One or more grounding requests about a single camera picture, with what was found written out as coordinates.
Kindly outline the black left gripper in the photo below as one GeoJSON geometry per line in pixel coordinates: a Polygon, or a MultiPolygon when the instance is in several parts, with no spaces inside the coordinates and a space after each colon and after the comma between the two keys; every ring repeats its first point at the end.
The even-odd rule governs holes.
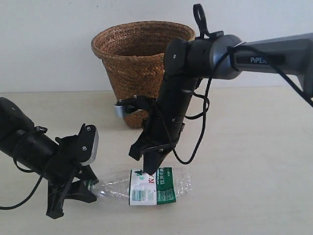
{"type": "Polygon", "coordinates": [[[97,196],[92,189],[99,183],[99,179],[90,166],[82,166],[79,162],[78,138],[84,126],[85,124],[77,135],[56,139],[59,143],[57,152],[50,158],[44,175],[48,180],[46,215],[52,219],[64,216],[65,199],[82,202],[97,201],[97,196]],[[74,183],[67,181],[72,173],[79,181],[74,183]]]}

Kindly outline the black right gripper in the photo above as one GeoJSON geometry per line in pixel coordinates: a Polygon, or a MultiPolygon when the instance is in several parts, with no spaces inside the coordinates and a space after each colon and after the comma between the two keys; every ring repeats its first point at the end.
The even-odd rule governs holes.
{"type": "Polygon", "coordinates": [[[184,116],[163,112],[155,98],[149,98],[148,117],[142,122],[143,132],[133,143],[129,156],[143,160],[143,171],[153,175],[179,141],[184,129],[184,116]]]}

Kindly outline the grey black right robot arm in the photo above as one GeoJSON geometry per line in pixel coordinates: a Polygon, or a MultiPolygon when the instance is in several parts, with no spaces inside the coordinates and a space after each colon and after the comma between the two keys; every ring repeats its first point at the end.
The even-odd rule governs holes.
{"type": "Polygon", "coordinates": [[[134,106],[148,112],[129,155],[156,172],[174,151],[195,89],[202,79],[232,80],[243,71],[276,73],[308,103],[313,98],[311,33],[243,42],[235,35],[174,39],[164,54],[164,76],[156,98],[135,95],[134,106]]]}

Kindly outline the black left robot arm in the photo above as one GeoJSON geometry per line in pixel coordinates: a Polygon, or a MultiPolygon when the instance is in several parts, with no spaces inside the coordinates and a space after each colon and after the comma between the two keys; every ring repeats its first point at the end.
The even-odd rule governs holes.
{"type": "Polygon", "coordinates": [[[50,139],[47,128],[36,126],[11,100],[0,99],[0,150],[13,159],[17,169],[36,173],[39,179],[31,193],[12,210],[27,202],[42,179],[47,180],[46,215],[57,219],[64,215],[66,199],[92,203],[97,200],[91,188],[99,182],[91,169],[95,161],[99,135],[94,125],[82,124],[76,135],[50,139]]]}

